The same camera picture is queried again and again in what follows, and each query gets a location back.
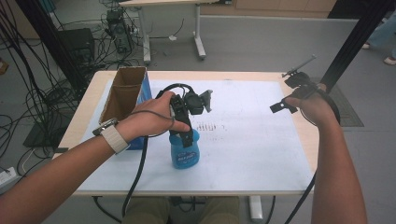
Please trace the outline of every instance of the electronic equipment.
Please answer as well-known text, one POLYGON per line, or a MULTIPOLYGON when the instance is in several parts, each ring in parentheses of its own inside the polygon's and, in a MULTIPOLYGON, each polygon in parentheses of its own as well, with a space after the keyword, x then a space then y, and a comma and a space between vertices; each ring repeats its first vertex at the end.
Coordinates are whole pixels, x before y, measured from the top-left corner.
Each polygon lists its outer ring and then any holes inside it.
POLYGON ((94 60, 95 42, 89 28, 58 31, 61 42, 76 63, 90 63, 94 60))
POLYGON ((189 112, 192 115, 200 115, 204 112, 204 108, 205 108, 206 111, 209 113, 212 110, 210 108, 210 99, 211 99, 211 93, 213 91, 207 90, 201 95, 198 95, 197 93, 194 92, 191 86, 182 83, 176 83, 166 87, 165 89, 163 89, 163 91, 160 91, 156 98, 161 97, 165 91, 170 91, 173 88, 177 88, 177 87, 183 88, 183 90, 184 88, 187 88, 189 89, 189 92, 183 94, 182 97, 180 95, 175 95, 171 98, 170 101, 171 112, 174 114, 176 120, 188 124, 190 126, 190 130, 185 133, 176 132, 176 131, 169 131, 169 132, 171 135, 179 134, 183 142, 183 147, 190 147, 192 145, 193 139, 192 139, 192 127, 189 119, 189 112))
POLYGON ((107 32, 114 40, 117 53, 131 52, 132 38, 123 19, 123 10, 108 10, 106 20, 108 24, 107 32))

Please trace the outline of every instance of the white smartwatch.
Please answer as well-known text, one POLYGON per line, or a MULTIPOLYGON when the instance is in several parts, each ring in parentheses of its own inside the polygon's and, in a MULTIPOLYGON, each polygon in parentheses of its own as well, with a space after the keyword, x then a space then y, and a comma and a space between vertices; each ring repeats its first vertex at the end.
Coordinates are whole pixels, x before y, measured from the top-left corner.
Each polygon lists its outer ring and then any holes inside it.
POLYGON ((98 128, 92 131, 96 136, 101 134, 116 154, 119 154, 129 147, 128 143, 125 142, 116 129, 118 123, 119 121, 117 119, 110 119, 101 123, 98 128))

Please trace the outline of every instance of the forearm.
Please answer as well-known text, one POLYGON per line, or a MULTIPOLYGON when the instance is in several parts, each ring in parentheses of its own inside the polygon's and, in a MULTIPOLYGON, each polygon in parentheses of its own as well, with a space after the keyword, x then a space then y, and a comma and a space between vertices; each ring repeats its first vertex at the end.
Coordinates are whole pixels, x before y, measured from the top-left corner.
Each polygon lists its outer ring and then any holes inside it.
POLYGON ((70 149, 0 198, 2 222, 40 223, 113 154, 102 136, 70 149))
POLYGON ((361 186, 343 130, 333 120, 319 128, 312 223, 366 223, 361 186))

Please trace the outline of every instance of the person's right hand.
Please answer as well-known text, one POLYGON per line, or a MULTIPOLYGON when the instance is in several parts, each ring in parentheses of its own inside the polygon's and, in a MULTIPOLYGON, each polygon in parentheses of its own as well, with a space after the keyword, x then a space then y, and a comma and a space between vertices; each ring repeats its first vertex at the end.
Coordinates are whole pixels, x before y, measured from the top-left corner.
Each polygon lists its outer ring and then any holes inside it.
POLYGON ((305 116, 317 126, 329 121, 336 121, 335 115, 329 104, 318 94, 314 93, 307 99, 288 97, 285 102, 289 105, 299 107, 305 116))
POLYGON ((166 91, 158 99, 150 99, 137 105, 133 112, 148 110, 160 114, 164 118, 149 112, 132 114, 117 125, 117 129, 120 129, 122 137, 126 140, 132 140, 138 136, 163 133, 168 129, 187 132, 190 129, 189 125, 177 120, 174 120, 172 124, 172 120, 170 119, 169 102, 173 95, 175 95, 173 92, 166 91))

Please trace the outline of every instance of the black pole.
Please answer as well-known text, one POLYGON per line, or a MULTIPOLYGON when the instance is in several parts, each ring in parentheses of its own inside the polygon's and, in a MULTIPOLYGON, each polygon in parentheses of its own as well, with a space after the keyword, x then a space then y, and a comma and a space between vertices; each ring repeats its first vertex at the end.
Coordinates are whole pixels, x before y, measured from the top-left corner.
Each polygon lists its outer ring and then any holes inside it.
POLYGON ((361 46, 363 46, 375 27, 384 18, 393 2, 394 0, 370 1, 370 6, 368 6, 366 12, 361 16, 320 81, 327 86, 327 92, 332 90, 332 87, 341 75, 343 75, 359 50, 361 50, 361 46))
POLYGON ((16 2, 33 28, 35 28, 41 41, 46 45, 53 60, 64 72, 64 75, 77 94, 77 100, 80 100, 85 90, 87 90, 89 83, 80 73, 76 63, 73 62, 65 46, 62 44, 52 20, 38 0, 16 0, 16 2))

